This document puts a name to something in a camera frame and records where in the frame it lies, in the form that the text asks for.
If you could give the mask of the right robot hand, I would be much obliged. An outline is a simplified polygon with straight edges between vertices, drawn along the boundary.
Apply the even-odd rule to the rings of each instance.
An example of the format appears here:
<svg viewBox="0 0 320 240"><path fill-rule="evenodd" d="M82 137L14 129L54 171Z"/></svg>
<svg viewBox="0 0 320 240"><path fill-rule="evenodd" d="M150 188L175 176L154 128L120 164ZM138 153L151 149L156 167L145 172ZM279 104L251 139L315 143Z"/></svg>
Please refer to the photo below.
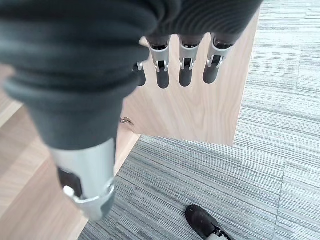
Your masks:
<svg viewBox="0 0 320 240"><path fill-rule="evenodd" d="M236 43L259 0L3 0L0 61L15 73L6 93L22 102L49 147L65 195L90 220L111 210L124 99L138 64L172 34L213 33Z"/></svg>

